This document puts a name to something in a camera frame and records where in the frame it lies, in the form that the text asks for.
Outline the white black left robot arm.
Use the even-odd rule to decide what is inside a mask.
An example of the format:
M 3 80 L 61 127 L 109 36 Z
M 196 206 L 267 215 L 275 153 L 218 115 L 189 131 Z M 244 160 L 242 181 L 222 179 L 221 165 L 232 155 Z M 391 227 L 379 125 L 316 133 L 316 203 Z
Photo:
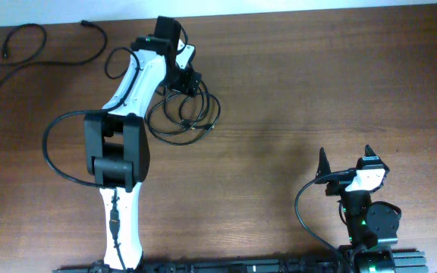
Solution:
M 99 114 L 84 118 L 86 167 L 105 209 L 107 246 L 92 272 L 134 272 L 143 255 L 139 238 L 139 195 L 150 152 L 146 110 L 160 86 L 195 96 L 201 75 L 190 67 L 195 48 L 185 45 L 181 24 L 158 17 L 153 34 L 130 47 L 130 63 L 114 96 Z

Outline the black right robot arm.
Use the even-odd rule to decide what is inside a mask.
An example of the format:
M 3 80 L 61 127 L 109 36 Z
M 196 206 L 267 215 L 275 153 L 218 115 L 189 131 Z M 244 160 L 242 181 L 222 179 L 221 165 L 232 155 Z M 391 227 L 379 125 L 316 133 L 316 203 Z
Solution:
M 365 146 L 364 151 L 364 156 L 358 158 L 353 168 L 333 171 L 325 150 L 319 150 L 316 183 L 326 185 L 326 196 L 340 198 L 344 223 L 351 240 L 349 247 L 335 254 L 345 272 L 360 270 L 360 266 L 354 264 L 356 255 L 398 242 L 400 208 L 371 199 L 371 195 L 383 187 L 390 168 L 370 146 Z

